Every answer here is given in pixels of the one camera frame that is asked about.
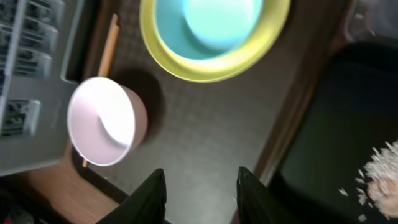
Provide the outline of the wooden chopstick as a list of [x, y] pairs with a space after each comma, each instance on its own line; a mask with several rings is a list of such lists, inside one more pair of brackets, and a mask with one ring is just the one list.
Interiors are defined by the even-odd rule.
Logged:
[[113, 14], [109, 22], [106, 40], [101, 41], [102, 36], [95, 34], [90, 42], [89, 51], [83, 69], [83, 82], [96, 77], [108, 77], [114, 49], [119, 35], [119, 16]]

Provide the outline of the light blue bowl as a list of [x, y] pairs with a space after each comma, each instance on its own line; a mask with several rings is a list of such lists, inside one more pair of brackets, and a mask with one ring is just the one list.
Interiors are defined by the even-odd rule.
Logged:
[[242, 45], [263, 6], [263, 0], [156, 0], [155, 24], [173, 53], [207, 60]]

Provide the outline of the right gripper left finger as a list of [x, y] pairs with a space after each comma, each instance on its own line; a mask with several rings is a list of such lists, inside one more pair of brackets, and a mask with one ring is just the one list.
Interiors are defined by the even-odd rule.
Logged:
[[167, 188], [163, 169], [156, 169], [100, 224], [161, 224], [165, 221]]

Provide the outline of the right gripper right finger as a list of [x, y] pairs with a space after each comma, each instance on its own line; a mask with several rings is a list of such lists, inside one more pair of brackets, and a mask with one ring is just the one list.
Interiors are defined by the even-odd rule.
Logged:
[[294, 224], [294, 217], [246, 167], [238, 169], [237, 208], [240, 224]]

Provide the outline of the food scraps rice pile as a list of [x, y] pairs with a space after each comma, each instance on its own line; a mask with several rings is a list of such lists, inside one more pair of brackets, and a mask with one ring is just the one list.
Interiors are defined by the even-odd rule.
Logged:
[[339, 152], [341, 175], [350, 184], [338, 192], [353, 202], [350, 217], [358, 223], [397, 223], [397, 141], [372, 147], [364, 157]]

